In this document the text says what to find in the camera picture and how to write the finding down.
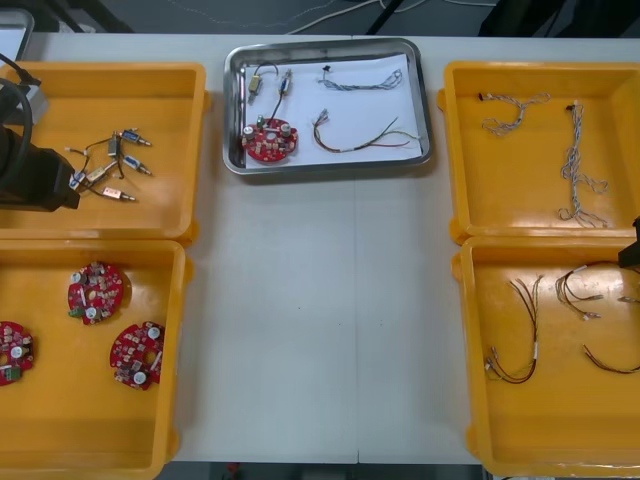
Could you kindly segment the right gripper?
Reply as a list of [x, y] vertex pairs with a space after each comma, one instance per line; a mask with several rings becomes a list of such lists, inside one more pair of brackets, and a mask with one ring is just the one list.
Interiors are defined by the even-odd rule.
[[633, 222], [635, 229], [635, 242], [618, 252], [618, 265], [620, 267], [639, 268], [640, 265], [640, 218], [637, 217]]

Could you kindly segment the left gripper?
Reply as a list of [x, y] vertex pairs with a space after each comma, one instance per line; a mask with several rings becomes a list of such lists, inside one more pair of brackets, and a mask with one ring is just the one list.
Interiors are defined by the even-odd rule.
[[69, 192], [69, 165], [52, 149], [32, 147], [27, 157], [25, 209], [53, 212], [77, 209], [80, 195]]

